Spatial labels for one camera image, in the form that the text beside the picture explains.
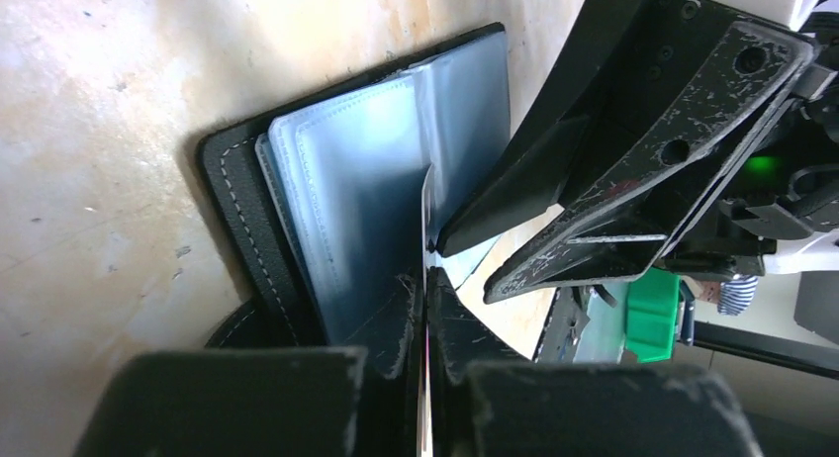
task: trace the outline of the blue and white striped fabric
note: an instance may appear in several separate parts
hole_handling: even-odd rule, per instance
[[[758,276],[740,276],[719,285],[716,311],[724,316],[739,316],[752,303],[758,288]]]

